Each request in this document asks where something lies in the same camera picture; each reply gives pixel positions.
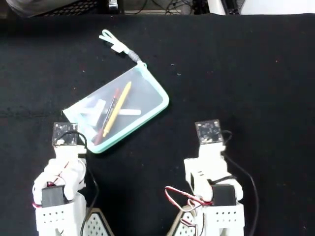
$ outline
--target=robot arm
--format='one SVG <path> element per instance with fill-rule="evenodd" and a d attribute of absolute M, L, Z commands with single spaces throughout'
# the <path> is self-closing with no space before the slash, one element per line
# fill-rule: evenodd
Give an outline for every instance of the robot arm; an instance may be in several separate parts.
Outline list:
<path fill-rule="evenodd" d="M 191 210 L 179 217 L 177 227 L 170 235 L 190 236 L 244 236 L 244 208 L 238 201 L 243 189 L 227 170 L 222 156 L 225 143 L 218 120 L 196 123 L 200 148 L 198 158 L 184 160 L 186 181 L 201 204 L 190 199 Z M 185 218 L 193 218 L 190 223 Z"/>
<path fill-rule="evenodd" d="M 57 137 L 65 132 L 73 134 Z M 55 123 L 53 148 L 56 158 L 50 159 L 32 188 L 39 236 L 78 236 L 86 216 L 86 200 L 78 193 L 85 187 L 86 160 L 84 146 L 77 145 L 77 125 Z"/>

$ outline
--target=pencil case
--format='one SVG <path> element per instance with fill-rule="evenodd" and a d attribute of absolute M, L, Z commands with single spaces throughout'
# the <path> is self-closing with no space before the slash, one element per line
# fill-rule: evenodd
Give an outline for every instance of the pencil case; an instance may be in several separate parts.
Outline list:
<path fill-rule="evenodd" d="M 169 103 L 165 90 L 134 51 L 107 30 L 100 38 L 112 43 L 113 50 L 128 54 L 137 65 L 63 110 L 70 122 L 78 123 L 78 131 L 86 136 L 93 153 L 107 150 Z"/>

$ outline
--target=black fabric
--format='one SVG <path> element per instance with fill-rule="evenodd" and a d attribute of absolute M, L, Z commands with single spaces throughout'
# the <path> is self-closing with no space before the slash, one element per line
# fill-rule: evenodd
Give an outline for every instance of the black fabric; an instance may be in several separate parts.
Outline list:
<path fill-rule="evenodd" d="M 164 112 L 88 161 L 115 235 L 166 234 L 178 210 L 163 188 L 189 191 L 183 159 L 198 153 L 194 122 L 215 118 L 234 133 L 228 155 L 256 181 L 255 235 L 315 235 L 314 25 L 313 15 L 0 21 L 1 235 L 36 235 L 32 183 L 54 157 L 61 110 L 134 66 L 98 39 L 102 29 L 138 53 L 170 97 Z M 251 183 L 229 170 L 243 186 L 247 233 Z M 89 181 L 85 194 L 90 203 Z"/>

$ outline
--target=gray object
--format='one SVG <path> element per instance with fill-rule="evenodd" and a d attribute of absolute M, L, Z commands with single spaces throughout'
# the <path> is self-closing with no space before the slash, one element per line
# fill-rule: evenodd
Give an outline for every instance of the gray object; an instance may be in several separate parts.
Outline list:
<path fill-rule="evenodd" d="M 22 17 L 39 15 L 66 6 L 78 0 L 6 0 L 8 5 Z"/>

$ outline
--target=black wire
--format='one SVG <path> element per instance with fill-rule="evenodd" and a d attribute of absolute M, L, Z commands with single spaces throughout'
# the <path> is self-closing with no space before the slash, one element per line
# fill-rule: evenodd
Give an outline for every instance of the black wire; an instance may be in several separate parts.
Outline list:
<path fill-rule="evenodd" d="M 199 234 L 199 236 L 202 235 L 204 228 L 205 228 L 205 213 L 202 213 L 202 229 L 201 229 L 201 233 Z"/>
<path fill-rule="evenodd" d="M 168 4 L 168 6 L 167 6 L 167 8 L 166 8 L 166 10 L 167 10 L 170 14 L 172 14 L 172 12 L 170 12 L 170 10 L 175 9 L 179 14 L 182 15 L 182 13 L 177 10 L 177 8 L 180 7 L 180 6 L 184 6 L 184 5 L 187 5 L 187 6 L 190 7 L 189 15 L 192 13 L 192 6 L 190 5 L 190 3 L 189 3 L 188 1 L 186 1 L 186 0 L 180 0 L 180 1 L 182 2 L 182 4 L 180 4 L 180 5 L 176 5 L 176 4 L 180 3 L 180 1 L 178 1 L 178 0 L 176 0 L 176 2 L 173 2 L 173 1 L 174 1 L 174 0 L 172 0 L 172 1 Z"/>
<path fill-rule="evenodd" d="M 59 139 L 61 139 L 62 137 L 64 137 L 65 135 L 68 135 L 68 134 L 78 134 L 78 135 L 81 135 L 82 138 L 84 139 L 84 148 L 88 151 L 88 141 L 87 141 L 87 138 L 84 136 L 84 134 L 82 134 L 82 133 L 80 133 L 80 132 L 78 132 L 78 131 L 76 131 L 76 130 L 71 130 L 71 131 L 64 132 L 62 135 L 60 135 L 60 136 L 56 139 L 56 141 L 54 142 L 54 144 L 56 144 Z M 84 217 L 84 219 L 83 219 L 83 222 L 82 222 L 82 225 L 81 225 L 81 230 L 80 230 L 80 236 L 83 235 L 84 225 L 85 225 L 86 221 L 88 220 L 88 217 L 90 216 L 90 214 L 91 214 L 91 212 L 92 212 L 92 209 L 93 209 L 93 207 L 94 207 L 94 205 L 95 205 L 95 202 L 96 202 L 96 200 L 97 200 L 97 197 L 98 197 L 98 195 L 99 195 L 99 187 L 98 187 L 98 184 L 97 184 L 97 182 L 96 182 L 96 180 L 95 180 L 95 178 L 94 178 L 94 175 L 93 175 L 92 171 L 91 171 L 90 168 L 88 167 L 88 165 L 87 165 L 87 170 L 88 170 L 89 174 L 91 175 L 91 178 L 92 178 L 93 183 L 94 183 L 94 185 L 95 185 L 96 193 L 95 193 L 95 196 L 94 196 L 94 198 L 93 198 L 93 201 L 92 201 L 92 203 L 91 203 L 91 205 L 90 205 L 90 207 L 89 207 L 89 210 L 87 211 L 87 213 L 85 214 L 85 217 Z"/>
<path fill-rule="evenodd" d="M 168 9 L 165 9 L 164 7 L 162 7 L 159 3 L 157 3 L 155 0 L 151 0 L 156 6 L 158 6 L 158 7 L 160 7 L 160 8 L 162 8 L 166 13 L 167 12 L 169 12 L 170 13 L 170 11 L 168 10 Z"/>
<path fill-rule="evenodd" d="M 173 3 L 173 0 L 171 0 L 171 1 L 169 2 L 169 4 L 168 4 L 167 7 L 166 7 L 166 10 L 169 11 L 169 7 L 172 5 L 172 3 Z"/>
<path fill-rule="evenodd" d="M 57 143 L 58 140 L 60 140 L 61 138 L 63 138 L 64 136 L 66 136 L 68 134 L 78 134 L 78 135 L 82 136 L 82 138 L 84 139 L 84 148 L 88 149 L 87 138 L 84 136 L 84 134 L 82 134 L 82 133 L 80 133 L 80 132 L 78 132 L 76 130 L 67 131 L 67 132 L 64 132 L 63 134 L 61 134 L 58 138 L 56 138 L 56 140 L 54 142 L 54 145 Z"/>
<path fill-rule="evenodd" d="M 221 134 L 229 134 L 229 135 L 230 135 L 230 136 L 228 136 L 227 140 L 225 140 L 224 143 L 223 143 L 224 145 L 226 145 L 227 142 L 230 141 L 231 138 L 232 138 L 232 132 L 229 131 L 229 130 L 222 130 L 220 133 L 221 133 Z"/>
<path fill-rule="evenodd" d="M 143 11 L 143 9 L 146 7 L 147 3 L 148 3 L 148 0 L 145 0 L 144 3 L 143 3 L 143 5 L 142 5 L 142 7 L 140 8 L 140 10 L 139 10 L 138 12 L 135 13 L 135 15 L 137 15 L 137 14 L 139 14 L 141 11 Z"/>
<path fill-rule="evenodd" d="M 252 228 L 250 230 L 250 234 L 249 236 L 253 236 L 255 233 L 255 229 L 257 226 L 257 221 L 258 221 L 258 215 L 259 215 L 259 197 L 258 197 L 258 191 L 256 188 L 256 184 L 254 179 L 252 178 L 252 176 L 250 175 L 250 173 L 248 173 L 245 169 L 243 169 L 240 165 L 238 165 L 235 161 L 233 161 L 231 158 L 229 158 L 226 153 L 222 152 L 223 156 L 225 157 L 225 159 L 227 159 L 229 162 L 231 162 L 236 168 L 238 168 L 240 171 L 242 171 L 245 175 L 247 175 L 252 182 L 252 188 L 254 190 L 254 194 L 255 194 L 255 216 L 254 216 L 254 221 L 252 223 Z"/>
<path fill-rule="evenodd" d="M 94 205 L 95 205 L 95 202 L 96 202 L 96 200 L 97 200 L 97 197 L 98 197 L 98 195 L 99 195 L 99 187 L 98 187 L 98 184 L 97 184 L 97 182 L 96 182 L 96 180 L 95 180 L 95 178 L 94 178 L 94 175 L 93 175 L 92 171 L 90 170 L 90 168 L 88 168 L 88 165 L 87 165 L 87 170 L 89 171 L 89 173 L 90 173 L 90 175 L 91 175 L 91 177 L 92 177 L 92 180 L 93 180 L 93 183 L 94 183 L 95 189 L 96 189 L 96 194 L 95 194 L 94 199 L 93 199 L 93 201 L 92 201 L 92 203 L 91 203 L 91 205 L 90 205 L 90 207 L 89 207 L 89 210 L 87 211 L 87 213 L 86 213 L 86 215 L 85 215 L 85 217 L 84 217 L 84 219 L 83 219 L 83 222 L 82 222 L 82 225 L 81 225 L 81 230 L 80 230 L 80 236 L 83 235 L 84 225 L 85 225 L 86 221 L 88 220 L 88 217 L 90 216 L 90 214 L 91 214 L 91 212 L 92 212 L 92 209 L 93 209 L 93 207 L 94 207 Z"/>
<path fill-rule="evenodd" d="M 225 176 L 223 178 L 219 178 L 217 180 L 213 180 L 213 181 L 212 180 L 208 180 L 208 181 L 209 181 L 210 184 L 217 184 L 217 183 L 220 183 L 220 182 L 222 182 L 224 180 L 228 180 L 228 179 L 236 179 L 236 177 L 233 176 L 233 175 L 230 175 L 230 176 Z"/>

